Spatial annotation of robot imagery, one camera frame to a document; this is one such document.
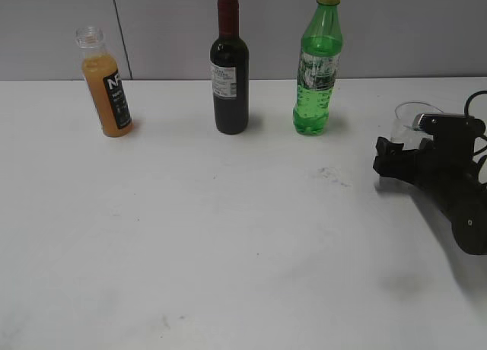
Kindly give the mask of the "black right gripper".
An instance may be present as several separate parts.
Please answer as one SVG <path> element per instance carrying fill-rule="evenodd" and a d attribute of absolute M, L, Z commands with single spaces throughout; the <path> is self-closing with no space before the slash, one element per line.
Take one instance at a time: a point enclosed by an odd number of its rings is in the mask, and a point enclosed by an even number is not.
<path fill-rule="evenodd" d="M 486 186 L 479 182 L 481 164 L 473 160 L 477 137 L 462 127 L 404 148 L 380 136 L 373 168 L 381 177 L 408 180 L 426 192 L 450 220 L 457 245 L 465 253 L 485 255 Z"/>

